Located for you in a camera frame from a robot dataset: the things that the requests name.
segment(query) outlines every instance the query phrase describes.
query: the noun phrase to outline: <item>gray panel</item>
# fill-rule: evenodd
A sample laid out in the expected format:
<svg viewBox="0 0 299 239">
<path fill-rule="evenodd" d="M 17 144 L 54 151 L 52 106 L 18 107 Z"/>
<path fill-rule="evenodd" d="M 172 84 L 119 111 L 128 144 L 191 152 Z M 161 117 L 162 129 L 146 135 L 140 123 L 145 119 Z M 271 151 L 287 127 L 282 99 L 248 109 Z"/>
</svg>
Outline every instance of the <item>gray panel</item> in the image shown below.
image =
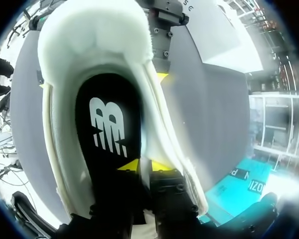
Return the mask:
<svg viewBox="0 0 299 239">
<path fill-rule="evenodd" d="M 247 82 L 240 72 L 203 64 L 185 26 L 172 32 L 170 74 L 162 87 L 179 141 L 207 190 L 244 157 Z"/>
<path fill-rule="evenodd" d="M 23 169 L 49 210 L 62 222 L 69 222 L 56 193 L 56 182 L 45 148 L 42 124 L 42 88 L 37 80 L 39 32 L 26 37 L 16 62 L 11 91 L 10 114 L 13 141 Z"/>
</svg>

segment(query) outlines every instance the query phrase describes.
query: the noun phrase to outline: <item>white padded lining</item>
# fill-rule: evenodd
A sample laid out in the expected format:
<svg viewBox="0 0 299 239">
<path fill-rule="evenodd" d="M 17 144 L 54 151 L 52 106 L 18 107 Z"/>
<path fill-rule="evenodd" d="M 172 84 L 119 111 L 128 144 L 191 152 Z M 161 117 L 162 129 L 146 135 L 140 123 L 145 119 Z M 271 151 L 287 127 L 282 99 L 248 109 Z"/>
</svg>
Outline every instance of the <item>white padded lining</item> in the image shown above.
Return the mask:
<svg viewBox="0 0 299 239">
<path fill-rule="evenodd" d="M 142 95 L 142 156 L 182 173 L 185 166 L 199 213 L 207 211 L 197 175 L 175 136 L 152 57 L 148 21 L 134 0 L 68 0 L 46 21 L 38 43 L 45 80 L 43 127 L 58 192 L 69 213 L 88 218 L 94 201 L 76 132 L 76 96 L 87 79 L 110 72 L 129 79 Z"/>
</svg>

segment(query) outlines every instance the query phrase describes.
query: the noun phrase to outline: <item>bolt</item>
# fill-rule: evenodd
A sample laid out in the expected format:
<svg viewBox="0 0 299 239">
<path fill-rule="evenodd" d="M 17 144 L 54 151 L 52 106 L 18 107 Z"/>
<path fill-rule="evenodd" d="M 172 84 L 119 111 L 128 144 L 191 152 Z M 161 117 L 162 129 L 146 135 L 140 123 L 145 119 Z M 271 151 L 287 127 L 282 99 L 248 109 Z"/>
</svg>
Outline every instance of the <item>bolt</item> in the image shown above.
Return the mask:
<svg viewBox="0 0 299 239">
<path fill-rule="evenodd" d="M 178 185 L 176 186 L 176 189 L 177 189 L 179 192 L 183 192 L 183 191 L 184 191 L 184 185 L 182 185 L 182 184 L 178 184 Z"/>
</svg>

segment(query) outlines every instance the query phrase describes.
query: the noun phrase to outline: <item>metal frame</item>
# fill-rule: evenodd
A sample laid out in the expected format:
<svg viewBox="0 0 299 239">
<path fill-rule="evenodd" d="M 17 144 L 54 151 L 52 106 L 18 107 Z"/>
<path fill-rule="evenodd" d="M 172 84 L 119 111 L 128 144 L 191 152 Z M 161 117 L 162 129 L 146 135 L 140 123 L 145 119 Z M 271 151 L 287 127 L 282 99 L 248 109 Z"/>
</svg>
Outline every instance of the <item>metal frame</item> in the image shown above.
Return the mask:
<svg viewBox="0 0 299 239">
<path fill-rule="evenodd" d="M 254 145 L 254 149 L 257 149 L 259 151 L 267 152 L 269 154 L 275 154 L 278 155 L 278 159 L 276 161 L 276 164 L 273 168 L 274 171 L 276 171 L 278 162 L 281 161 L 281 157 L 289 157 L 287 167 L 289 167 L 289 164 L 292 160 L 298 159 L 299 158 L 299 131 L 297 135 L 297 143 L 295 147 L 294 153 L 290 152 L 290 147 L 291 147 L 291 142 L 294 137 L 294 99 L 299 99 L 298 95 L 281 95 L 281 94 L 262 94 L 262 95 L 250 95 L 250 98 L 260 98 L 263 99 L 263 132 L 262 132 L 262 141 L 261 145 Z M 264 146 L 264 140 L 265 140 L 265 133 L 266 133 L 266 128 L 280 128 L 280 127 L 275 127 L 271 125 L 266 124 L 266 107 L 282 107 L 282 106 L 275 106 L 275 105 L 268 105 L 266 104 L 266 99 L 267 98 L 284 98 L 284 99 L 290 99 L 291 101 L 291 122 L 290 122 L 290 127 L 289 127 L 289 138 L 288 138 L 288 144 L 286 147 L 286 150 L 279 150 L 279 149 L 274 149 L 272 147 L 266 147 Z"/>
</svg>

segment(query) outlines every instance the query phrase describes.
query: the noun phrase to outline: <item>black lettering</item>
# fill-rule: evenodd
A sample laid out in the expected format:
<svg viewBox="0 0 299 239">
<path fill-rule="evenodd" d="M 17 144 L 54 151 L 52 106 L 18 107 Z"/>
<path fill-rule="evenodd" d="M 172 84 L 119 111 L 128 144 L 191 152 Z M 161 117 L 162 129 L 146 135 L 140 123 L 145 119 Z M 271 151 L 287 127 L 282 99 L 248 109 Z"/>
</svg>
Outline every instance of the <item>black lettering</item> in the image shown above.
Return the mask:
<svg viewBox="0 0 299 239">
<path fill-rule="evenodd" d="M 230 173 L 229 175 L 230 176 L 233 176 L 235 178 L 239 178 L 241 180 L 244 180 L 246 181 L 249 177 L 249 171 L 247 170 L 244 170 L 244 169 L 240 169 L 240 168 L 234 168 Z"/>
<path fill-rule="evenodd" d="M 264 186 L 265 186 L 264 182 L 258 180 L 252 180 L 249 184 L 248 191 L 262 194 Z"/>
</svg>

